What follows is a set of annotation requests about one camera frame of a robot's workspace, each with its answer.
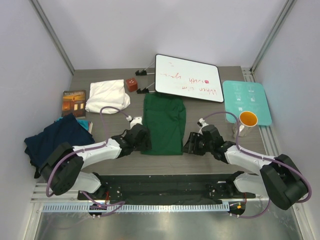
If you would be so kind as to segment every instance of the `mug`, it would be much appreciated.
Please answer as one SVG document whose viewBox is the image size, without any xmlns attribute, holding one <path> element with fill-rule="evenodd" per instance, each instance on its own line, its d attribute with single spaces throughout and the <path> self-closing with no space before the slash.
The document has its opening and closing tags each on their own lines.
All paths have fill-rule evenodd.
<svg viewBox="0 0 320 240">
<path fill-rule="evenodd" d="M 254 128 L 255 125 L 258 124 L 258 117 L 251 111 L 243 111 L 239 116 L 239 137 L 247 136 L 248 133 Z M 234 132 L 233 137 L 237 136 L 237 123 L 232 126 L 232 130 Z"/>
</svg>

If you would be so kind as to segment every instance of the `book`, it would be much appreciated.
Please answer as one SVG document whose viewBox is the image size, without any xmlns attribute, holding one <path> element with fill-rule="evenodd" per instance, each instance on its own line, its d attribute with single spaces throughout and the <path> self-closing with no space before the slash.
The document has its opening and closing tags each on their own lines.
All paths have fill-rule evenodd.
<svg viewBox="0 0 320 240">
<path fill-rule="evenodd" d="M 70 113 L 77 119 L 86 117 L 86 90 L 63 92 L 61 117 Z"/>
<path fill-rule="evenodd" d="M 88 129 L 88 132 L 91 134 L 92 132 L 92 127 L 94 126 L 94 123 L 91 121 L 89 122 L 89 129 Z"/>
</svg>

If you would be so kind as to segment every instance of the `cable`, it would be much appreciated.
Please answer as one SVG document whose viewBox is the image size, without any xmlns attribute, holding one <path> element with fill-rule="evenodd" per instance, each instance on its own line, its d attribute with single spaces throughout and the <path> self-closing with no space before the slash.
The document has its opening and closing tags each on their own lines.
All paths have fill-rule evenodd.
<svg viewBox="0 0 320 240">
<path fill-rule="evenodd" d="M 240 219 L 255 219 L 255 218 L 258 218 L 258 217 L 262 216 L 263 214 L 265 214 L 265 213 L 267 212 L 268 208 L 270 207 L 270 204 L 271 204 L 271 200 L 269 199 L 268 205 L 267 205 L 267 206 L 265 207 L 265 209 L 264 209 L 262 212 L 260 212 L 259 214 L 254 215 L 254 216 L 239 216 L 239 218 L 240 218 Z"/>
<path fill-rule="evenodd" d="M 108 200 L 109 200 L 109 191 L 106 192 L 104 204 L 107 204 Z"/>
<path fill-rule="evenodd" d="M 103 113 L 102 113 L 102 111 L 103 111 L 104 109 L 115 109 L 115 110 L 118 110 L 120 113 L 122 113 L 123 115 L 125 115 L 127 118 L 129 117 L 129 115 L 126 114 L 124 111 L 122 111 L 122 110 L 120 110 L 119 108 L 114 107 L 114 106 L 104 106 L 104 107 L 102 107 L 102 108 L 100 109 L 100 118 L 101 118 L 101 121 L 102 121 L 104 133 L 105 133 L 106 144 L 108 144 L 108 139 L 109 139 L 108 129 L 107 129 L 107 126 L 106 126 L 106 124 L 105 124 L 104 117 L 103 117 Z"/>
<path fill-rule="evenodd" d="M 243 198 L 244 198 L 244 205 L 247 204 L 247 194 L 244 192 L 243 193 Z M 232 203 L 232 204 L 229 204 L 230 207 L 232 207 L 233 205 L 236 205 L 236 204 L 240 204 L 240 202 L 235 202 L 235 203 Z"/>
<path fill-rule="evenodd" d="M 231 116 L 234 117 L 234 119 L 235 119 L 235 121 L 236 121 L 236 127 L 237 127 L 237 133 L 236 133 L 236 138 L 235 138 L 235 145 L 236 145 L 237 149 L 238 149 L 240 152 L 242 152 L 242 153 L 244 153 L 244 154 L 246 154 L 246 155 L 248 155 L 248 156 L 257 158 L 257 159 L 266 160 L 266 161 L 269 161 L 269 162 L 273 162 L 273 163 L 279 164 L 280 166 L 283 166 L 283 167 L 289 169 L 290 171 L 294 172 L 296 175 L 298 175 L 298 176 L 301 178 L 301 180 L 303 181 L 304 185 L 305 185 L 305 186 L 307 187 L 307 189 L 308 189 L 308 195 L 307 195 L 306 198 L 297 201 L 297 203 L 299 203 L 299 204 L 305 203 L 306 201 L 308 201 L 308 200 L 311 198 L 311 195 L 312 195 L 311 185 L 310 185 L 310 183 L 308 182 L 308 180 L 307 180 L 299 171 L 297 171 L 297 170 L 294 169 L 293 167 L 291 167 L 291 166 L 289 166 L 289 165 L 287 165 L 287 164 L 285 164 L 285 163 L 283 163 L 283 162 L 280 162 L 280 161 L 278 161 L 278 160 L 275 160 L 275 159 L 273 159 L 273 158 L 270 158 L 270 157 L 262 157 L 262 156 L 260 156 L 260 155 L 257 155 L 257 154 L 254 154 L 254 153 L 252 153 L 252 152 L 246 151 L 246 149 L 242 148 L 242 147 L 239 145 L 239 132 L 240 132 L 240 124 L 239 124 L 239 123 L 240 123 L 240 122 L 239 122 L 239 119 L 237 118 L 237 116 L 234 115 L 232 112 L 228 112 L 228 111 L 213 112 L 213 113 L 211 113 L 211 114 L 203 117 L 203 120 L 205 120 L 205 119 L 207 119 L 207 118 L 209 118 L 209 117 L 211 117 L 211 116 L 213 116 L 213 115 L 216 115 L 216 114 L 230 114 Z M 244 217 L 244 216 L 243 216 L 243 217 L 241 217 L 241 218 L 250 219 L 250 218 L 259 217 L 259 216 L 261 216 L 262 214 L 264 214 L 264 213 L 267 211 L 269 205 L 270 205 L 270 199 L 269 199 L 268 205 L 266 206 L 266 209 L 265 209 L 262 213 L 260 213 L 260 214 L 258 214 L 258 215 L 255 215 L 255 216 L 251 216 L 251 217 Z"/>
<path fill-rule="evenodd" d="M 52 180 L 58 170 L 58 168 L 60 167 L 60 165 L 66 161 L 68 158 L 70 158 L 71 156 L 75 155 L 75 154 L 78 154 L 80 152 L 84 153 L 85 151 L 91 151 L 91 150 L 97 150 L 97 149 L 101 149 L 103 147 L 105 147 L 107 144 L 108 144 L 108 140 L 109 140 L 109 137 L 108 137 L 108 131 L 107 131 L 107 126 L 105 125 L 105 122 L 104 122 L 104 119 L 103 119 L 103 115 L 102 115 L 102 111 L 103 109 L 106 109 L 106 108 L 110 108 L 110 109 L 115 109 L 115 110 L 118 110 L 119 112 L 121 112 L 122 114 L 124 114 L 127 118 L 129 117 L 126 113 L 124 113 L 122 110 L 118 109 L 117 107 L 113 107 L 113 106 L 104 106 L 100 109 L 100 117 L 101 117 L 101 120 L 102 120 L 102 123 L 103 123 L 103 128 L 104 128 L 104 131 L 105 131 L 105 135 L 106 135 L 106 141 L 102 144 L 102 145 L 99 145 L 99 146 L 94 146 L 94 147 L 87 147 L 87 148 L 84 148 L 84 149 L 79 149 L 79 150 L 76 150 L 76 151 L 73 151 L 69 154 L 67 154 L 66 156 L 64 156 L 60 161 L 58 161 L 58 163 L 54 166 L 51 174 L 50 174 L 50 177 L 48 179 L 48 182 L 47 182 L 47 185 L 46 185 L 46 188 L 45 188 L 45 195 L 50 198 L 54 195 L 54 193 L 50 193 L 50 186 L 51 186 L 51 183 L 52 183 Z M 105 207 L 112 207 L 112 206 L 117 206 L 119 205 L 119 207 L 117 207 L 116 209 L 114 209 L 113 211 L 111 212 L 108 212 L 104 215 L 101 215 L 101 217 L 106 217 L 106 216 L 109 216 L 111 214 L 114 214 L 118 209 L 120 209 L 124 204 L 125 202 L 124 201 L 120 201 L 120 202 L 117 202 L 117 203 L 113 203 L 113 204 L 100 204 L 96 201 L 94 201 L 85 191 L 82 191 L 83 195 L 85 195 L 90 201 L 92 201 L 93 203 L 96 203 L 98 205 L 102 205 L 102 206 L 105 206 Z"/>
</svg>

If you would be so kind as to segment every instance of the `gray table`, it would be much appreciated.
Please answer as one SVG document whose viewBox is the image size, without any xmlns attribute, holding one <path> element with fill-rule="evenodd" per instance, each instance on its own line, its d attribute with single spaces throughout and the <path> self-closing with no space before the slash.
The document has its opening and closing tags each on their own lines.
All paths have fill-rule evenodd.
<svg viewBox="0 0 320 240">
<path fill-rule="evenodd" d="M 242 70 L 239 66 L 219 67 L 221 81 L 233 80 L 244 81 Z M 73 76 L 70 90 L 86 90 L 87 98 L 90 92 L 90 83 L 129 79 L 135 77 L 138 82 L 138 88 L 145 88 L 154 82 L 154 75 L 135 76 L 138 69 L 99 69 L 99 70 L 76 70 Z M 130 96 L 131 104 L 125 109 L 125 112 L 132 117 L 143 115 L 144 94 L 136 92 L 126 92 Z M 183 143 L 185 144 L 190 132 L 197 132 L 199 128 L 197 121 L 212 112 L 224 111 L 223 103 L 215 103 L 205 100 L 183 98 L 186 107 L 186 126 Z M 96 142 L 105 140 L 103 125 L 98 113 L 86 113 L 86 119 L 93 122 L 92 135 Z M 125 129 L 129 129 L 129 123 L 121 113 L 105 114 L 106 122 L 110 136 L 119 135 Z M 226 121 L 225 115 L 215 115 L 208 119 L 210 124 L 214 124 L 225 141 L 235 141 L 233 139 L 232 124 Z M 240 139 L 242 147 L 261 154 L 265 154 L 263 141 L 256 127 L 248 136 Z M 232 174 L 242 168 L 225 164 L 215 160 L 207 153 L 205 156 L 196 156 L 184 153 L 179 156 L 152 156 L 143 155 L 139 152 L 133 152 L 129 156 L 119 159 L 110 159 L 90 165 L 84 169 L 84 172 L 97 172 L 100 175 L 151 175 L 151 174 Z"/>
</svg>

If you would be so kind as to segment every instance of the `white cable tray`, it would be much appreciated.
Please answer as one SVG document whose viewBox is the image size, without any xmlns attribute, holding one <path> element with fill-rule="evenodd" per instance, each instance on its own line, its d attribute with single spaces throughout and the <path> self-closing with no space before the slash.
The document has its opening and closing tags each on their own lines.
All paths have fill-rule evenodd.
<svg viewBox="0 0 320 240">
<path fill-rule="evenodd" d="M 45 203 L 43 213 L 83 213 L 89 212 L 92 203 Z M 91 213 L 107 213 L 117 206 L 110 206 L 107 210 L 90 210 Z M 123 205 L 118 213 L 161 213 L 161 212 L 227 212 L 229 203 L 215 205 Z"/>
</svg>

